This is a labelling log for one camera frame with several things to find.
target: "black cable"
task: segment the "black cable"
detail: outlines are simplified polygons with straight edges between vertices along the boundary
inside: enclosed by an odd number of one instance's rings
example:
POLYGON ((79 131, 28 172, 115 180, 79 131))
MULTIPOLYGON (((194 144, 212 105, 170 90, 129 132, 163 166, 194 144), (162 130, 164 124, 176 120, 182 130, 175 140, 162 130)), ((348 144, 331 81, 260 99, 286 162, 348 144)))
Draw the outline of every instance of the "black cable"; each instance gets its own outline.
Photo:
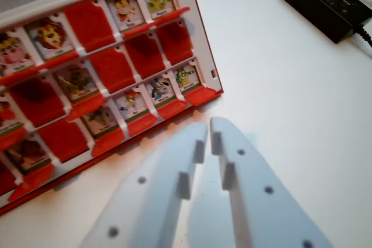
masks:
POLYGON ((372 39, 371 39, 371 35, 368 34, 368 32, 363 28, 363 27, 359 27, 356 32, 368 43, 370 44, 371 48, 372 48, 372 39))

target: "white table surface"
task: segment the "white table surface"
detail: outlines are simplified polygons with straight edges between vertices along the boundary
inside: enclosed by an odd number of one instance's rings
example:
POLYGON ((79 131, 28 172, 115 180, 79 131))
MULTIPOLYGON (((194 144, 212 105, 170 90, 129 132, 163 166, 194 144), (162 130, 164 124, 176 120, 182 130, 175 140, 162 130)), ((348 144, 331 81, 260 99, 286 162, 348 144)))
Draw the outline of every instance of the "white table surface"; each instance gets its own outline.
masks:
MULTIPOLYGON (((371 247, 371 49, 357 36, 333 44, 283 0, 198 3, 222 97, 0 217, 0 247, 78 247, 128 172, 183 125, 212 116, 250 137, 335 247, 371 247)), ((195 182, 174 247, 234 247, 210 147, 195 182)))

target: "black power adapter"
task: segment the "black power adapter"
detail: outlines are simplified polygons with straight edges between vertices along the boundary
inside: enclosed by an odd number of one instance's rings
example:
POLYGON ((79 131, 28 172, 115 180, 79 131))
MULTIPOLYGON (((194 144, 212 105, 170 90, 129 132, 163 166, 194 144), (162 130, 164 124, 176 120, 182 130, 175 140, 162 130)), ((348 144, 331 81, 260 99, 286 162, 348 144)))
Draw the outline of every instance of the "black power adapter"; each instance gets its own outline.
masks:
POLYGON ((372 10, 359 0, 285 0, 333 42, 359 33, 371 44, 363 26, 372 18, 372 10))

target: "card storage box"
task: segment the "card storage box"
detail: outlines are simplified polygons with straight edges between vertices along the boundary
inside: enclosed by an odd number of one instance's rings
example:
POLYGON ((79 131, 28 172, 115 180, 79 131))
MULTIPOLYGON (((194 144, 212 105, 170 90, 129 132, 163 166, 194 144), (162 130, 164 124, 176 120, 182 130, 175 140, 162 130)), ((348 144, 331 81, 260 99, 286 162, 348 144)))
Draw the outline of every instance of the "card storage box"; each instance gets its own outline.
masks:
POLYGON ((40 0, 7 15, 0 214, 223 93, 196 0, 40 0))

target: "red plastic tab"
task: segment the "red plastic tab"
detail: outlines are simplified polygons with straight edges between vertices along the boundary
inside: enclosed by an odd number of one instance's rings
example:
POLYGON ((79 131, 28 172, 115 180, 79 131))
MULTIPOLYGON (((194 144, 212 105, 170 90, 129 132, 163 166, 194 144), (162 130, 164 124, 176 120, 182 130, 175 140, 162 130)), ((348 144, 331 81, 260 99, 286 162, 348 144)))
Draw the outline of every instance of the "red plastic tab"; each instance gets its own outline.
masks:
POLYGON ((175 65, 192 56, 191 40, 185 25, 174 21, 157 28, 156 34, 170 64, 175 65))
POLYGON ((142 78, 165 69, 158 45, 147 34, 136 36, 125 41, 124 44, 135 69, 142 78))
POLYGON ((87 113, 93 112, 106 103, 105 98, 101 93, 97 93, 88 98, 85 98, 72 105, 70 114, 67 116, 67 120, 72 121, 75 118, 81 117, 87 113))
POLYGON ((105 49, 91 55, 90 61, 110 93, 135 83, 126 57, 122 52, 117 52, 115 48, 105 49))
POLYGON ((188 103, 179 99, 175 99, 166 105, 158 108, 159 115, 164 119, 168 119, 172 116, 175 116, 177 113, 180 113, 186 107, 188 106, 188 103))
POLYGON ((87 52, 115 42, 105 12, 101 7, 95 6, 92 0, 67 7, 65 14, 87 52))
POLYGON ((61 119, 38 130, 53 154, 64 163, 87 151, 87 140, 75 122, 61 119))
POLYGON ((38 73, 38 69, 36 67, 31 67, 21 72, 14 72, 12 74, 1 77, 0 85, 11 85, 25 78, 36 75, 37 73, 38 73))
POLYGON ((148 31, 150 27, 152 27, 154 23, 145 23, 141 26, 134 27, 126 32, 123 33, 124 39, 127 39, 129 37, 136 36, 142 32, 148 31))
POLYGON ((53 170, 54 166, 52 163, 48 163, 47 165, 25 175, 23 177, 23 183, 17 186, 16 190, 11 194, 8 200, 13 202, 14 200, 38 188, 40 185, 50 179, 53 170))
POLYGON ((164 16, 158 18, 154 21, 154 25, 159 26, 161 24, 165 24, 171 20, 175 20, 176 18, 180 17, 184 12, 189 11, 190 7, 183 7, 179 10, 175 10, 173 12, 170 12, 168 14, 165 14, 164 16))
POLYGON ((92 151, 92 157, 97 157, 106 151, 114 148, 124 141, 124 134, 120 128, 115 129, 107 134, 100 136, 95 140, 95 145, 92 151))
POLYGON ((0 196, 16 187, 13 174, 0 161, 0 196))
POLYGON ((52 60, 49 60, 49 61, 45 62, 44 64, 37 66, 36 68, 38 70, 41 70, 41 69, 51 69, 53 67, 62 65, 65 62, 70 61, 72 59, 75 59, 77 57, 78 57, 78 54, 77 54, 76 51, 69 52, 69 53, 67 53, 65 55, 58 56, 58 57, 56 57, 56 58, 54 58, 52 60))
POLYGON ((63 104, 52 86, 39 78, 16 84, 9 93, 35 127, 65 114, 63 104))
POLYGON ((14 130, 0 138, 0 151, 10 148, 18 143, 26 134, 26 129, 23 127, 14 130))
POLYGON ((187 92, 184 97, 185 100, 193 106, 199 106, 217 97, 216 93, 217 92, 214 89, 201 85, 200 87, 187 92))
POLYGON ((142 131, 145 131, 153 126, 156 123, 156 120, 157 119, 153 114, 147 113, 144 116, 141 116, 140 118, 128 123, 129 135, 134 136, 142 131))

